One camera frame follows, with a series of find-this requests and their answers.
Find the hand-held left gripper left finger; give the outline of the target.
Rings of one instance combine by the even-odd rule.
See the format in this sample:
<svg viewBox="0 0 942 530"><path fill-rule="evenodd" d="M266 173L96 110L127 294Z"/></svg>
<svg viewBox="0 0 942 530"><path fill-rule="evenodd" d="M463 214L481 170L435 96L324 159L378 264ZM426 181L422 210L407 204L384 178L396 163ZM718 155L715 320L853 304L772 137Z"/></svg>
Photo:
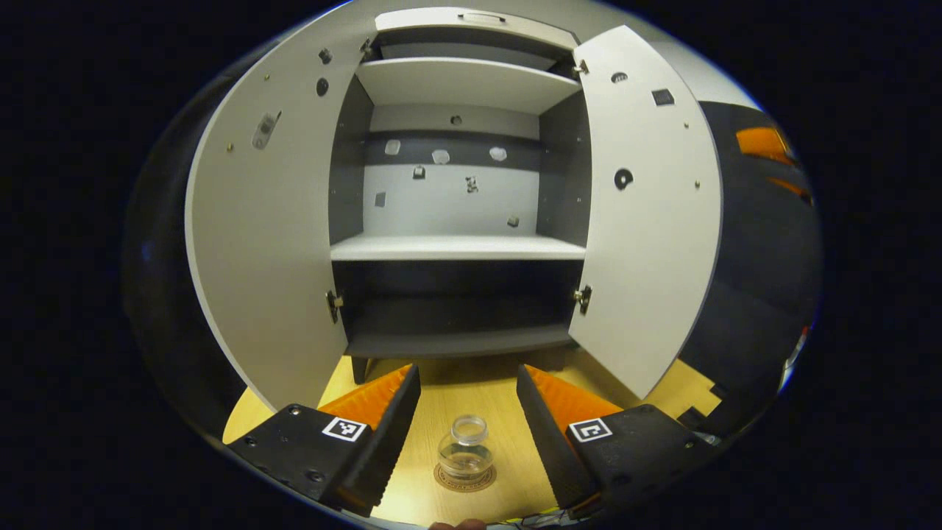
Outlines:
<svg viewBox="0 0 942 530"><path fill-rule="evenodd" d="M368 517L383 499L420 395L418 366L407 364L319 409L290 403L227 446L300 495Z"/></svg>

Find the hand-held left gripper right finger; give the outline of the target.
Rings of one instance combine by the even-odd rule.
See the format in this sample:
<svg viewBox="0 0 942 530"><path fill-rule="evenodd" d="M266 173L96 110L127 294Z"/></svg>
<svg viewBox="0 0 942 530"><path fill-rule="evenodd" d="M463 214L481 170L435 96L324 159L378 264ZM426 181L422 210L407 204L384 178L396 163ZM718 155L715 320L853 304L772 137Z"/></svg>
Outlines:
<svg viewBox="0 0 942 530"><path fill-rule="evenodd" d="M659 407L624 409L528 364L518 367L516 395L556 502L570 515L633 509L719 453Z"/></svg>

